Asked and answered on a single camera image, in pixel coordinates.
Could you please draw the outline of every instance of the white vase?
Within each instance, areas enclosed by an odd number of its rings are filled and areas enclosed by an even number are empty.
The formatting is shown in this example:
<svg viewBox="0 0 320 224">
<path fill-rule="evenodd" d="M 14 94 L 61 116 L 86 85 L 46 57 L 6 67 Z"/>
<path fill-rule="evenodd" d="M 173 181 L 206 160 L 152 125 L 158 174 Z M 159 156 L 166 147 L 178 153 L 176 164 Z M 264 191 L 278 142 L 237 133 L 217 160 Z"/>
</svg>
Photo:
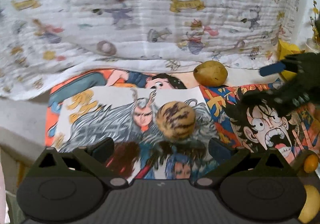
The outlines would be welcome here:
<svg viewBox="0 0 320 224">
<path fill-rule="evenodd" d="M 312 38 L 308 38 L 305 52 L 320 53 L 320 45 L 315 44 Z"/>
</svg>

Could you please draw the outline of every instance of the black circular disc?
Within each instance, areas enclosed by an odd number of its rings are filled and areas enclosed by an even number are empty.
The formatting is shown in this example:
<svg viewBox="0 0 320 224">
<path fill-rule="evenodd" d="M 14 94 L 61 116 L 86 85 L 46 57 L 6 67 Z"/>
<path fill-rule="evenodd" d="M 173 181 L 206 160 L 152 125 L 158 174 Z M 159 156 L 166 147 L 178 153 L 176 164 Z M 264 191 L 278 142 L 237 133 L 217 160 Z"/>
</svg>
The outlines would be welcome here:
<svg viewBox="0 0 320 224">
<path fill-rule="evenodd" d="M 255 221 L 276 221 L 299 215 L 306 192 L 297 177 L 241 177 L 233 174 L 220 186 L 225 204 Z"/>
<path fill-rule="evenodd" d="M 43 222 L 77 219 L 101 201 L 103 186 L 86 177 L 26 177 L 17 192 L 22 211 Z"/>
</svg>

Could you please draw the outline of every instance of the anime poster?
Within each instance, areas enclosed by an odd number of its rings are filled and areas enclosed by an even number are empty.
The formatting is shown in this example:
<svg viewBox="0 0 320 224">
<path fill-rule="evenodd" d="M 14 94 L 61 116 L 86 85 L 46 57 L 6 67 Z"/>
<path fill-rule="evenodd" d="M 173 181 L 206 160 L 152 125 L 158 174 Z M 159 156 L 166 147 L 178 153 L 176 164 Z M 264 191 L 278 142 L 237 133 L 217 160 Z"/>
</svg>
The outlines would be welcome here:
<svg viewBox="0 0 320 224">
<path fill-rule="evenodd" d="M 61 105 L 67 98 L 73 97 L 79 105 L 78 116 L 96 109 L 97 104 L 91 103 L 91 92 L 86 91 L 94 86 L 137 87 L 146 89 L 189 89 L 198 86 L 193 73 L 146 74 L 117 69 L 89 71 L 73 77 L 52 88 L 47 109 L 45 126 L 45 145 L 53 144 Z"/>
<path fill-rule="evenodd" d="M 79 111 L 79 100 L 93 109 Z M 155 122 L 158 109 L 170 101 L 185 102 L 196 112 L 195 130 L 183 141 L 167 140 Z M 106 167 L 129 182 L 134 178 L 194 181 L 217 167 L 208 153 L 209 140 L 217 133 L 199 87 L 95 86 L 64 100 L 53 144 L 57 150 L 70 152 L 106 137 L 115 142 Z"/>
<path fill-rule="evenodd" d="M 244 146 L 252 152 L 277 148 L 288 163 L 303 149 L 313 150 L 319 155 L 320 123 L 307 110 L 302 108 L 279 117 L 268 101 L 258 106 L 239 102 L 247 91 L 262 91 L 280 85 L 278 79 L 270 84 L 240 87 L 207 89 L 200 86 L 220 140 L 232 147 Z"/>
</svg>

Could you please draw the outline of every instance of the gray ribbed panel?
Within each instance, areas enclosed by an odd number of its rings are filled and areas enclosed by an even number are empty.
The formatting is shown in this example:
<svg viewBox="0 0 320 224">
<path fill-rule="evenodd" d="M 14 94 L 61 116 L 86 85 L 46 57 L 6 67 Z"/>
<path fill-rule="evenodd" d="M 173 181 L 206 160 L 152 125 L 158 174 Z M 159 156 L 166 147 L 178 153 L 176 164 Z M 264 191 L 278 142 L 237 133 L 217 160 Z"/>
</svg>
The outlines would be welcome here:
<svg viewBox="0 0 320 224">
<path fill-rule="evenodd" d="M 187 180 L 136 180 L 112 191 L 90 216 L 72 224 L 257 224 L 224 208 L 213 192 L 199 190 Z M 300 224 L 288 220 L 281 224 Z M 25 224 L 38 224 L 27 220 Z"/>
</svg>

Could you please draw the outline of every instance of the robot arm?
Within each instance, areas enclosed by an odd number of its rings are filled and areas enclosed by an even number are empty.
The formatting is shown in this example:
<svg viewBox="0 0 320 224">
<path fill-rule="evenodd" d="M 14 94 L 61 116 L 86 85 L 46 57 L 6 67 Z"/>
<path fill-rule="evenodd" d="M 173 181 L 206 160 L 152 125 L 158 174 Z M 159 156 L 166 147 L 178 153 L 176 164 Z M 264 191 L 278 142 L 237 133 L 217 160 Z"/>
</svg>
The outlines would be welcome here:
<svg viewBox="0 0 320 224">
<path fill-rule="evenodd" d="M 273 105 L 280 117 L 309 102 L 320 104 L 320 54 L 287 55 L 284 60 L 261 68 L 260 75 L 267 76 L 283 70 L 297 75 L 277 90 L 245 93 L 242 102 L 258 105 L 266 100 Z"/>
</svg>

